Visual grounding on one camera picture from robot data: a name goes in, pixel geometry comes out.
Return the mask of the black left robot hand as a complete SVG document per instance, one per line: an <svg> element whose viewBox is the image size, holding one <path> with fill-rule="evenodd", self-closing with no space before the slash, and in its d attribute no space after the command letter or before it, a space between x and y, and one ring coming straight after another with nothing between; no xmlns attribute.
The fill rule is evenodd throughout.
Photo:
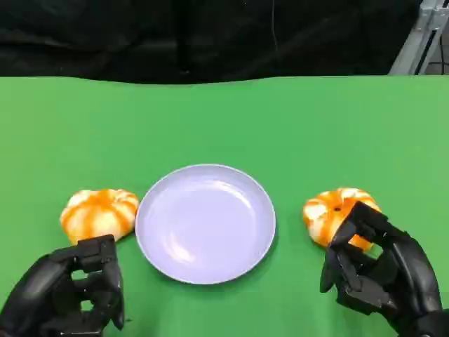
<svg viewBox="0 0 449 337"><path fill-rule="evenodd" d="M2 336L102 336L125 326L123 277L110 234L40 257L1 309Z"/></svg>

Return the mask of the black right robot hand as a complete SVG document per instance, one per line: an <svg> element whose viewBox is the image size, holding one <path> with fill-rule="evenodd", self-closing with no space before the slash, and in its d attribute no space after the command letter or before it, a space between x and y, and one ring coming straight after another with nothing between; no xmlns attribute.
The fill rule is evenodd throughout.
<svg viewBox="0 0 449 337"><path fill-rule="evenodd" d="M416 239L358 201L326 249L320 291L354 311L382 315L398 336L447 336L434 269Z"/></svg>

